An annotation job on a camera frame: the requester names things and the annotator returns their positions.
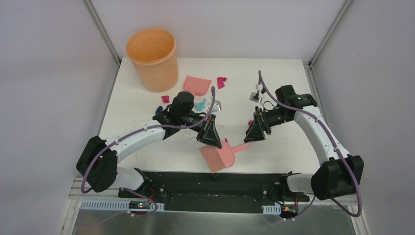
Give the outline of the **pink hand brush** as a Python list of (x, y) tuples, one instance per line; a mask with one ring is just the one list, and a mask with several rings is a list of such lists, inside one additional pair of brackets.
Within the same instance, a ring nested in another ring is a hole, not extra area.
[(235, 154), (252, 146), (252, 143), (243, 143), (232, 147), (226, 141), (221, 141), (221, 144), (222, 148), (209, 145), (199, 148), (211, 173), (230, 168), (235, 162)]

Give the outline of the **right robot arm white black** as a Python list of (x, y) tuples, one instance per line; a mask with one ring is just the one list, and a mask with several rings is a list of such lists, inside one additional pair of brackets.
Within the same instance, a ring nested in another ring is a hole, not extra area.
[(340, 145), (322, 119), (312, 95), (297, 94), (292, 85), (286, 85), (276, 90), (276, 96), (281, 104), (275, 108), (267, 111), (255, 108), (244, 142), (263, 141), (273, 126), (294, 121), (306, 134), (320, 163), (313, 175), (286, 176), (277, 188), (279, 197), (289, 201), (297, 192), (305, 192), (327, 200), (356, 193), (355, 185), (360, 183), (364, 161)]

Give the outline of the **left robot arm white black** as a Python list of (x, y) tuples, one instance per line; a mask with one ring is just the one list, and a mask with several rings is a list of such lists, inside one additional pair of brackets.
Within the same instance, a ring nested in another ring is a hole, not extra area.
[(84, 148), (76, 169), (82, 175), (82, 193), (96, 193), (109, 188), (127, 188), (137, 198), (149, 193), (149, 185), (137, 169), (119, 167), (119, 163), (140, 149), (163, 141), (182, 129), (197, 133), (196, 140), (204, 145), (222, 148), (216, 131), (216, 116), (210, 111), (193, 112), (194, 95), (179, 92), (164, 110), (142, 123), (137, 129), (123, 135), (102, 139), (90, 138)]

